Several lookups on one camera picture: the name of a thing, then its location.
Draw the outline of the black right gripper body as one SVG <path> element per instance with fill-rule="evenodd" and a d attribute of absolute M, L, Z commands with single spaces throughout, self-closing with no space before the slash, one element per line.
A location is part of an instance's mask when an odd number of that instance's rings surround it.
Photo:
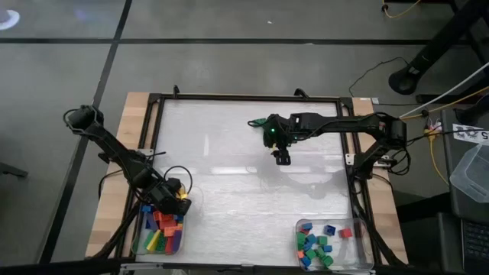
<path fill-rule="evenodd" d="M 301 141 L 303 136 L 298 129 L 300 119 L 299 114 L 292 114 L 289 118 L 270 115 L 261 123 L 264 146 L 282 150 Z"/>

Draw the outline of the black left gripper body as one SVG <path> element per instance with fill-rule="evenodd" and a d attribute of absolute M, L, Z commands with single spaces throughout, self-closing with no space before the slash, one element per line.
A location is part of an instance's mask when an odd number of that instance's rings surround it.
<path fill-rule="evenodd" d="M 185 215 L 189 211 L 192 201 L 187 198 L 176 197 L 181 189 L 180 183 L 156 186 L 151 190 L 151 201 L 155 208 L 165 215 Z"/>

